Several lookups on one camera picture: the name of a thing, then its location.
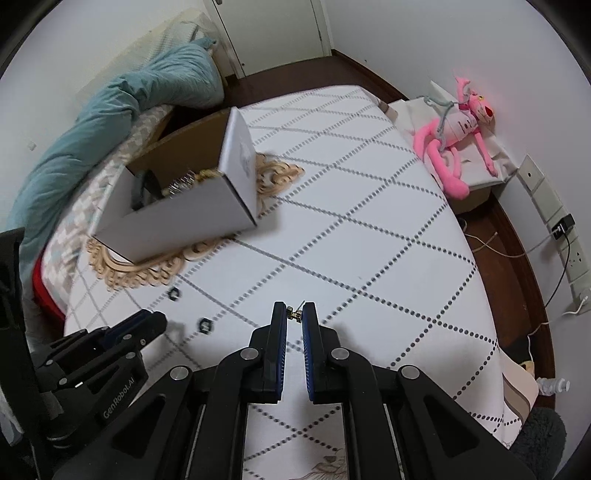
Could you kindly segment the white door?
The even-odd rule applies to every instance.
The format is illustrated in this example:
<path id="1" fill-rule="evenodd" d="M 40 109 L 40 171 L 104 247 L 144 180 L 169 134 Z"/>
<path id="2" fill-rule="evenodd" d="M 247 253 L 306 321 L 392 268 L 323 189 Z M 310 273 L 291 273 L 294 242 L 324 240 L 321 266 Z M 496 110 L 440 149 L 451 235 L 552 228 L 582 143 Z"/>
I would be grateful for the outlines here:
<path id="1" fill-rule="evenodd" d="M 245 77 L 329 54 L 322 5 L 311 0 L 228 0 L 212 6 Z"/>

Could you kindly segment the gold stud earring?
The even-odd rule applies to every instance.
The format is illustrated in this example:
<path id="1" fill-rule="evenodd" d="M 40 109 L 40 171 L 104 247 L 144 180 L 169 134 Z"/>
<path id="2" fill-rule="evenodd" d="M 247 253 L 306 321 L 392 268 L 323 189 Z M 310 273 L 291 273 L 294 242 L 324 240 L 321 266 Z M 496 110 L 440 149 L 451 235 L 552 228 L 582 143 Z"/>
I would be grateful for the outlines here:
<path id="1" fill-rule="evenodd" d="M 301 304 L 297 307 L 287 306 L 287 319 L 294 320 L 297 323 L 301 323 L 301 321 L 303 320 L 303 307 L 304 301 L 301 302 Z"/>

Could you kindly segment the wall power strip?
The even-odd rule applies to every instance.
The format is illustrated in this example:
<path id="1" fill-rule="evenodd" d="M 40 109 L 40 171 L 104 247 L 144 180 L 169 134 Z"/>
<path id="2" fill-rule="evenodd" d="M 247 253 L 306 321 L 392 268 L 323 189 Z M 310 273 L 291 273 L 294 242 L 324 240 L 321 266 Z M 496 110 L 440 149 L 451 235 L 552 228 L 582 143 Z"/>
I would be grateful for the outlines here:
<path id="1" fill-rule="evenodd" d="M 555 240 L 551 234 L 552 227 L 563 216 L 571 213 L 564 206 L 550 180 L 530 155 L 524 157 L 517 170 L 517 176 L 548 230 L 551 243 L 556 247 L 563 265 L 560 282 L 568 281 L 573 297 L 573 307 L 563 316 L 582 314 L 590 309 L 590 255 L 581 243 L 576 222 L 567 237 Z"/>

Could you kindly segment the teal blanket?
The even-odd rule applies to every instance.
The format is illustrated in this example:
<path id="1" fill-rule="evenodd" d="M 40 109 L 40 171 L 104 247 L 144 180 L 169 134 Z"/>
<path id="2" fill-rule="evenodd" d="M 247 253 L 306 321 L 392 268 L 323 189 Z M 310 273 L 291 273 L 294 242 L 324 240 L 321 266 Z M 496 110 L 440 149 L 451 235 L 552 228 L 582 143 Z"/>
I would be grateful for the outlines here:
<path id="1" fill-rule="evenodd" d="M 125 140 L 140 114 L 160 105 L 210 108 L 224 98 L 211 50 L 199 38 L 113 78 L 85 105 L 70 129 L 42 155 L 25 179 L 7 228 L 24 230 L 19 250 L 22 282 L 49 240 L 62 210 L 87 174 Z"/>

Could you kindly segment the black plug adapter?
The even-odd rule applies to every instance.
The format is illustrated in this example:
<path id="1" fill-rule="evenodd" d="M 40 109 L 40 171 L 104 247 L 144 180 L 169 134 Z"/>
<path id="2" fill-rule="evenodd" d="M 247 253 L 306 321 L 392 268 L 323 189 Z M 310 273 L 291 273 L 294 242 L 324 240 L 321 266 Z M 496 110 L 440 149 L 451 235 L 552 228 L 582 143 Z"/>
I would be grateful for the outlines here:
<path id="1" fill-rule="evenodd" d="M 567 237 L 574 225 L 574 217 L 571 214 L 567 214 L 552 227 L 551 234 L 555 240 Z"/>

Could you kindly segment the open white cardboard box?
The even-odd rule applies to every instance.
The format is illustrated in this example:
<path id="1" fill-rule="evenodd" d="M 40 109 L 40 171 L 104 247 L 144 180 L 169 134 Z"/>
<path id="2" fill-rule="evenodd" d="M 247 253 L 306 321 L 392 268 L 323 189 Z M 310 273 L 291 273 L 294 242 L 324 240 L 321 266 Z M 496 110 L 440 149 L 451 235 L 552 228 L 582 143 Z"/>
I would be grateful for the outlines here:
<path id="1" fill-rule="evenodd" d="M 134 176 L 152 170 L 162 200 L 131 209 Z M 175 131 L 121 167 L 93 237 L 137 264 L 257 224 L 256 150 L 232 107 Z"/>

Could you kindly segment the pink panther plush toy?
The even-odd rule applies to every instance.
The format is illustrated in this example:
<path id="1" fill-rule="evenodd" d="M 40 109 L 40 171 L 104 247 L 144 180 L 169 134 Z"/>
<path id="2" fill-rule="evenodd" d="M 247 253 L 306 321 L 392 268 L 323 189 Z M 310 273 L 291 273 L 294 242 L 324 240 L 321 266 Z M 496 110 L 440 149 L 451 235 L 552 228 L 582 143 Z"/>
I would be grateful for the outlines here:
<path id="1" fill-rule="evenodd" d="M 416 155 L 421 160 L 425 156 L 429 157 L 444 194 L 454 200 L 465 200 L 470 194 L 469 186 L 461 178 L 461 158 L 456 147 L 468 137 L 472 136 L 476 141 L 486 170 L 493 177 L 498 176 L 482 133 L 483 125 L 494 123 L 495 113 L 485 97 L 470 84 L 471 80 L 468 78 L 456 78 L 456 100 L 444 101 L 423 96 L 426 105 L 437 105 L 443 112 L 438 119 L 431 120 L 415 131 L 413 139 Z"/>

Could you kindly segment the patterned white tablecloth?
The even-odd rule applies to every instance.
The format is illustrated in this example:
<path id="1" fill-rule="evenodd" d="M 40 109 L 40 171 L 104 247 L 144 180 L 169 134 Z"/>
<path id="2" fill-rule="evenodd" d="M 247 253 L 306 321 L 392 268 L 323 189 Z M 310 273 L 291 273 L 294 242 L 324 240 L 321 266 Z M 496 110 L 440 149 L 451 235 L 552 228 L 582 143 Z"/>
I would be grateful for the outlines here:
<path id="1" fill-rule="evenodd" d="M 166 316 L 147 381 L 59 479 L 528 479 L 520 416 L 476 261 L 422 160 L 358 86 L 238 109 L 256 150 L 257 224 L 131 263 L 92 229 L 67 333 Z M 252 333 L 312 302 L 337 331 L 339 403 L 308 399 L 287 319 L 283 395 L 249 402 Z"/>

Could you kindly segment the checkered bed mattress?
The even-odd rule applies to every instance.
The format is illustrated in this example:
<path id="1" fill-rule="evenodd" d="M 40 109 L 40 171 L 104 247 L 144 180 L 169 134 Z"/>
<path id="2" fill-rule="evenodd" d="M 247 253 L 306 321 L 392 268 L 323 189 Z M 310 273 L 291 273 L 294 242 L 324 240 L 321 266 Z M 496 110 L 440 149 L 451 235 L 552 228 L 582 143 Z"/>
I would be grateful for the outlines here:
<path id="1" fill-rule="evenodd" d="M 111 187 L 118 169 L 156 138 L 171 111 L 171 106 L 163 105 L 142 113 L 128 137 L 91 168 L 62 211 L 41 257 L 43 284 L 64 314 L 68 309 L 78 257 L 99 213 L 103 196 Z"/>

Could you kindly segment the red bed sheet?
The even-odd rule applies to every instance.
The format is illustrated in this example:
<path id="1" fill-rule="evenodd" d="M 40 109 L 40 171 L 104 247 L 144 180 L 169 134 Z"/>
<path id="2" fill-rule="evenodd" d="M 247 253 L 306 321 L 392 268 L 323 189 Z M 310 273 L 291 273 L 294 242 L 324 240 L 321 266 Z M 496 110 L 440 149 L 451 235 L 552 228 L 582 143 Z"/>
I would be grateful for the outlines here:
<path id="1" fill-rule="evenodd" d="M 45 319 L 64 325 L 65 314 L 55 303 L 42 281 L 42 257 L 35 262 L 32 272 L 33 297 Z"/>

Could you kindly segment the black smart band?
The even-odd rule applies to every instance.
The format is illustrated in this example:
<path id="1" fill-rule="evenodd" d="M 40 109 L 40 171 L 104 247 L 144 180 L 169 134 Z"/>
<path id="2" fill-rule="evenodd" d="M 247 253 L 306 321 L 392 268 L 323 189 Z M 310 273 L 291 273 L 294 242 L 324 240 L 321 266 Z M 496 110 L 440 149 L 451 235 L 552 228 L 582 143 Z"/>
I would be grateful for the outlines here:
<path id="1" fill-rule="evenodd" d="M 141 210 L 163 198 L 162 187 L 152 170 L 142 170 L 134 176 L 130 202 L 133 211 Z"/>

